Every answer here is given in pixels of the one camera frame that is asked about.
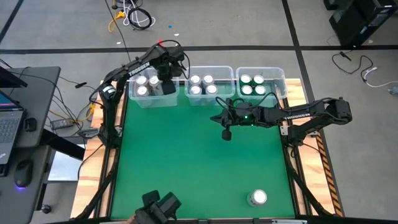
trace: green mat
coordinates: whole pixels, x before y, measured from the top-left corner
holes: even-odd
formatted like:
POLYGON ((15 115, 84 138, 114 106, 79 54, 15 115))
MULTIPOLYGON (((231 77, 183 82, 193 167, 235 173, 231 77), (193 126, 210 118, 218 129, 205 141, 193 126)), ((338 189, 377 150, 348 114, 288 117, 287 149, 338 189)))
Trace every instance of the green mat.
POLYGON ((173 192, 182 202, 177 218, 294 217, 278 127, 223 127, 210 121, 218 106, 190 106, 180 87, 178 106, 141 109, 129 101, 114 191, 112 219, 142 207, 142 194, 173 192), (267 202, 246 197, 262 189, 267 202))

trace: black desk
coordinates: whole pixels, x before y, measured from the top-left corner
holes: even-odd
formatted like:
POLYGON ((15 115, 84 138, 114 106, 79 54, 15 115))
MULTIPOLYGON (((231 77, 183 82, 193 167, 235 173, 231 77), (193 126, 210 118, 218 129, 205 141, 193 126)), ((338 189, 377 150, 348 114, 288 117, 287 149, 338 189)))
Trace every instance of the black desk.
MULTIPOLYGON (((23 68, 14 68, 9 71, 22 73, 23 70, 23 68)), ((27 68, 23 74, 45 78, 57 84, 60 70, 60 67, 27 68)), ((8 175, 0 177, 0 223, 29 223, 34 210, 40 210, 47 186, 47 180, 44 181, 43 176, 50 169, 51 149, 79 160, 84 156, 84 149, 44 129, 55 86, 41 78, 18 74, 15 76, 24 80, 28 84, 27 88, 1 90, 5 94, 11 94, 10 97, 27 110, 26 118, 37 120, 37 130, 33 132, 20 130, 16 148, 8 163, 8 175), (13 173, 18 162, 29 156, 34 162, 34 176, 30 185, 25 189, 19 189, 14 183, 13 173)))
POLYGON ((38 198, 41 191, 44 194, 42 182, 50 152, 49 146, 15 150, 8 176, 0 178, 0 223, 29 223, 33 211, 37 206, 41 207, 38 198), (26 188, 19 188, 14 183, 13 174, 18 162, 29 158, 34 161, 32 182, 26 188))

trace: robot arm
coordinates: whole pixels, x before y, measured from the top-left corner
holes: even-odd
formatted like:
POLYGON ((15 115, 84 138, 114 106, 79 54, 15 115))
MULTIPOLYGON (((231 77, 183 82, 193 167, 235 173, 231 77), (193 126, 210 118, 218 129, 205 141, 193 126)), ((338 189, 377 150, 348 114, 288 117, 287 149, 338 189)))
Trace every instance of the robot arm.
POLYGON ((314 101, 313 103, 290 108, 280 108, 280 106, 278 108, 267 108, 253 105, 243 100, 241 101, 241 103, 234 106, 235 102, 227 99, 225 103, 228 108, 223 109, 221 114, 210 118, 225 128, 222 134, 224 140, 231 140, 230 126, 260 126, 270 128, 277 126, 283 121, 311 116, 313 119, 300 126, 292 125, 288 127, 287 142, 289 144, 300 144, 306 135, 311 132, 318 131, 329 124, 342 125, 352 120, 349 103, 342 98, 325 98, 314 101))
POLYGON ((120 146, 119 133, 115 128, 116 110, 128 79, 139 72, 153 66, 162 81, 165 95, 175 92, 172 82, 173 77, 179 77, 185 68, 180 64, 184 60, 184 52, 180 45, 165 48, 159 44, 153 45, 141 57, 127 65, 109 72, 104 82, 97 88, 103 102, 103 123, 99 129, 98 137, 106 147, 117 148, 120 146))

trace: yellow and black tape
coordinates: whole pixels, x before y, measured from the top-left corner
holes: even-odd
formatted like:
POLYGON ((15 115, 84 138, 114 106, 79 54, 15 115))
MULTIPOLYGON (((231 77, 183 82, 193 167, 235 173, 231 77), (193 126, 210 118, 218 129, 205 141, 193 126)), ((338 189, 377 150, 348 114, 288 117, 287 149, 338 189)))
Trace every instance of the yellow and black tape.
POLYGON ((339 215, 340 217, 343 217, 344 214, 341 209, 340 199, 339 199, 339 196, 336 191, 335 182, 333 181, 333 175, 331 174, 331 171, 330 171, 329 160, 326 157, 325 148, 323 147, 321 134, 317 133, 317 136, 315 138, 317 139, 319 153, 321 155, 321 160, 322 160, 322 164, 323 164, 323 170, 325 171, 326 180, 327 180, 328 186, 329 186, 331 201, 333 202, 333 206, 335 208, 335 213, 337 215, 339 215))

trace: yellow cable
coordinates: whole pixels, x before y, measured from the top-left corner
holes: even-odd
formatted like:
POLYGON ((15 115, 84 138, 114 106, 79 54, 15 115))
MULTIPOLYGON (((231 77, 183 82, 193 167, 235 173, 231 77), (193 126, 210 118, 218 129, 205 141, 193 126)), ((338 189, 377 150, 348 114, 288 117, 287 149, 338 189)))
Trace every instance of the yellow cable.
MULTIPOLYGON (((77 121, 75 121, 75 122, 83 122, 83 121, 86 121, 91 115, 93 115, 94 114, 94 110, 95 110, 95 106, 94 106, 94 104, 90 104, 90 113, 88 114, 88 116, 87 117, 85 117, 84 119, 81 119, 81 120, 77 120, 77 121)), ((70 119, 70 118, 66 118, 66 117, 64 117, 64 116, 62 116, 62 115, 60 115, 60 114, 57 114, 56 112, 54 112, 54 111, 49 111, 50 113, 52 113, 52 114, 54 114, 55 116, 58 116, 58 117, 60 117, 60 118, 63 118, 63 119, 70 119)))
POLYGON ((56 116, 58 116, 58 117, 60 117, 60 118, 63 118, 63 119, 68 119, 68 118, 66 118, 66 117, 64 117, 64 116, 62 116, 62 115, 59 115, 59 114, 57 114, 56 112, 54 112, 54 111, 49 111, 50 113, 52 113, 52 114, 54 114, 54 115, 56 115, 56 116))
POLYGON ((116 15, 116 11, 114 12, 114 19, 108 24, 108 31, 110 33, 113 33, 114 31, 114 27, 115 25, 113 24, 113 26, 111 27, 112 23, 116 23, 116 20, 120 19, 120 18, 126 18, 126 15, 124 15, 124 13, 122 11, 119 11, 119 14, 116 15))

